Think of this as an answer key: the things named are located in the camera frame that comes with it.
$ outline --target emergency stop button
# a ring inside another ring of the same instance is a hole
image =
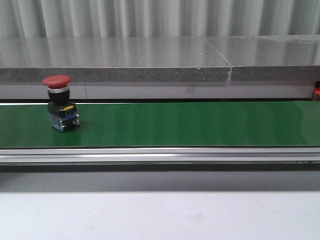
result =
[[[48,86],[50,89],[63,89],[71,81],[71,77],[67,75],[54,75],[46,77],[42,80],[42,83],[43,85]]]

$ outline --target conveyor belt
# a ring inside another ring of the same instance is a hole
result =
[[[0,148],[314,147],[320,102],[78,104],[80,127],[59,132],[47,106],[1,105]]]

